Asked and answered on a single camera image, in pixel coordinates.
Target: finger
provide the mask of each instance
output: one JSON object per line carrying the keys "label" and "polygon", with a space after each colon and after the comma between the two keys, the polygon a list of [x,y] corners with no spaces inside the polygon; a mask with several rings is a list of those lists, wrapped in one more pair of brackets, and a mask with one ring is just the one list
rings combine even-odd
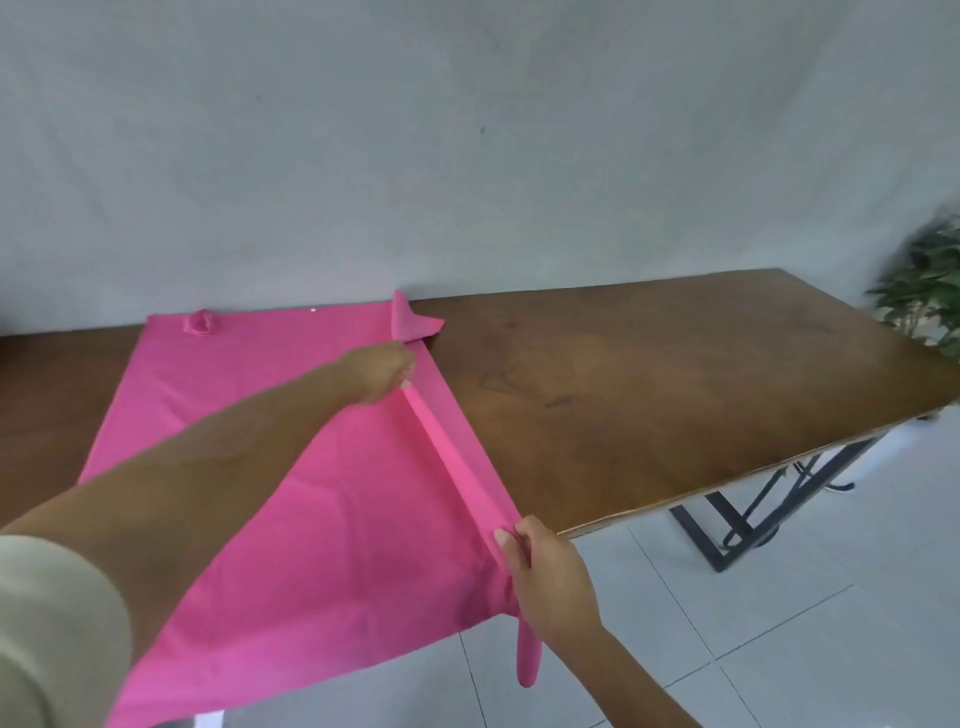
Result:
{"label": "finger", "polygon": [[514,528],[520,536],[526,536],[530,543],[539,541],[546,536],[553,536],[553,531],[543,525],[543,522],[536,516],[527,516],[520,521]]}
{"label": "finger", "polygon": [[502,528],[497,528],[493,532],[493,537],[503,552],[503,558],[507,560],[507,569],[510,574],[517,578],[525,573],[530,567],[527,566],[527,557],[523,554],[523,548],[517,540]]}

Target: metal table leg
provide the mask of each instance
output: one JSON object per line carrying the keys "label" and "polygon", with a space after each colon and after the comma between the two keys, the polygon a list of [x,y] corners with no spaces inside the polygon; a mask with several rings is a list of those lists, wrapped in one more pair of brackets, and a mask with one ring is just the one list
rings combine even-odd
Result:
{"label": "metal table leg", "polygon": [[[836,455],[829,459],[824,466],[810,475],[806,482],[799,484],[790,491],[789,495],[783,499],[783,502],[773,510],[759,525],[750,526],[746,518],[737,511],[731,503],[720,493],[711,493],[707,500],[714,510],[717,511],[724,520],[730,525],[733,532],[740,537],[739,542],[730,547],[726,553],[722,552],[717,545],[704,532],[704,529],[693,520],[693,517],[687,510],[681,506],[674,506],[670,513],[683,527],[686,534],[690,537],[700,552],[707,558],[710,565],[716,571],[729,569],[743,554],[755,546],[762,546],[769,541],[780,524],[792,516],[804,503],[814,497],[823,488],[852,464],[860,455],[870,449],[882,435],[861,440],[857,443],[851,443],[844,446]],[[776,479],[772,479],[767,484],[765,490],[773,487]]]}

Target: sleeve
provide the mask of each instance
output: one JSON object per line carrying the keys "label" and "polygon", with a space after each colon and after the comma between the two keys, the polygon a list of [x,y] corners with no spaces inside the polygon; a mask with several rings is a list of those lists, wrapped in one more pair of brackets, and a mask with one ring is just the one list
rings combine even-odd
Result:
{"label": "sleeve", "polygon": [[0,536],[0,715],[10,728],[100,728],[130,669],[123,597],[73,551]]}

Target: pink fabric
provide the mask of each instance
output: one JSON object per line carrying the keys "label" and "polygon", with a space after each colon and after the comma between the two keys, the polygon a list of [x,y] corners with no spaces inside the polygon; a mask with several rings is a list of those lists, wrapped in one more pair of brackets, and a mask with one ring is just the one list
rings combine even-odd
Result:
{"label": "pink fabric", "polygon": [[[81,481],[260,390],[378,341],[413,386],[350,407],[214,559],[137,664],[110,728],[221,710],[517,615],[492,539],[519,514],[426,347],[443,321],[392,303],[151,316]],[[540,643],[520,625],[517,677]]]}

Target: black metal frame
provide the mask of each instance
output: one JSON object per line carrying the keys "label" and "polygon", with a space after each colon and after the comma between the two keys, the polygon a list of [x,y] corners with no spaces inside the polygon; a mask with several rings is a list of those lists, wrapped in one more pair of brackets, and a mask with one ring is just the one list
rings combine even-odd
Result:
{"label": "black metal frame", "polygon": [[[770,481],[763,487],[760,495],[754,499],[754,502],[751,503],[743,515],[741,515],[721,493],[715,492],[706,496],[709,504],[713,506],[713,509],[719,513],[730,526],[732,534],[740,537],[740,540],[736,544],[729,546],[726,553],[717,547],[713,540],[710,539],[710,536],[704,532],[704,529],[693,520],[693,517],[690,516],[686,508],[677,505],[670,509],[670,513],[680,522],[680,525],[684,528],[684,531],[686,531],[686,535],[690,537],[696,547],[700,549],[700,552],[704,554],[713,569],[718,572],[724,571],[729,569],[730,566],[751,548],[763,546],[770,541],[770,539],[776,535],[781,523],[796,513],[804,503],[817,495],[823,488],[826,488],[833,478],[842,473],[854,460],[870,449],[880,437],[882,437],[882,435],[844,446],[816,473],[813,472],[813,466],[816,464],[817,459],[819,459],[819,455],[815,455],[810,463],[798,468],[800,477],[793,488],[791,488],[787,497],[783,499],[783,502],[757,526],[751,526],[747,522],[747,519],[754,512],[754,509],[760,501],[770,492],[774,484],[786,474],[786,468],[781,468],[774,474]],[[727,539],[724,539],[724,547],[728,546],[731,539],[731,535],[728,535]]]}

